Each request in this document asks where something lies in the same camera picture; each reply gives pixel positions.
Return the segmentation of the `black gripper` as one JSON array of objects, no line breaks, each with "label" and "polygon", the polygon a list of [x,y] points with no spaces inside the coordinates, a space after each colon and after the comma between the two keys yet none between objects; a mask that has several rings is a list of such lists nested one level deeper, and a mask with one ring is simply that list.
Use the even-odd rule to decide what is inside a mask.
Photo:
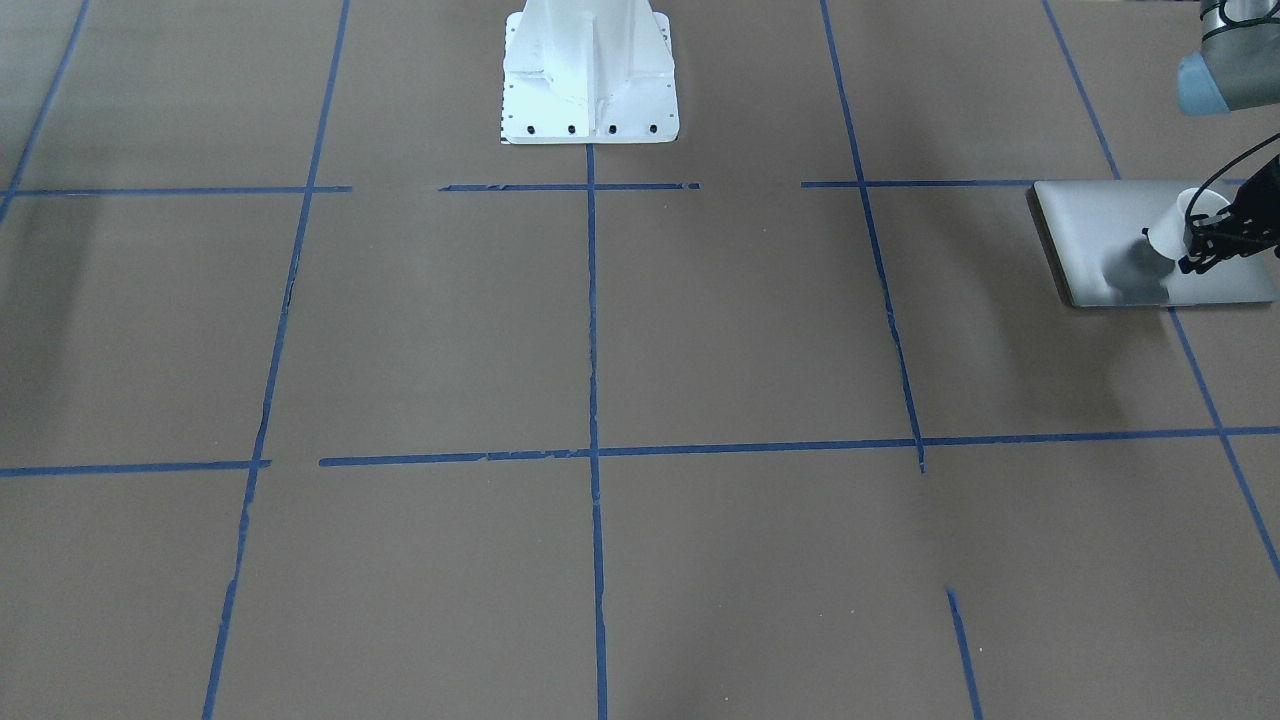
[{"label": "black gripper", "polygon": [[1252,256],[1277,246],[1279,188],[1276,179],[1248,179],[1236,191],[1230,210],[1192,214],[1184,222],[1187,254],[1178,260],[1181,274],[1202,275],[1217,264]]}]

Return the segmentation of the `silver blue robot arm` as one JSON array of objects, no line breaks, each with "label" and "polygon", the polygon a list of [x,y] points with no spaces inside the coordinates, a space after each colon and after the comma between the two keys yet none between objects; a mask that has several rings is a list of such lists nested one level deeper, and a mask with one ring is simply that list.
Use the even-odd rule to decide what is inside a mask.
[{"label": "silver blue robot arm", "polygon": [[[1189,117],[1271,106],[1279,100],[1279,18],[1275,1],[1202,1],[1199,50],[1178,65],[1180,110]],[[1183,210],[1189,246],[1183,274],[1277,251],[1279,169],[1272,158],[1247,179],[1225,209]]]}]

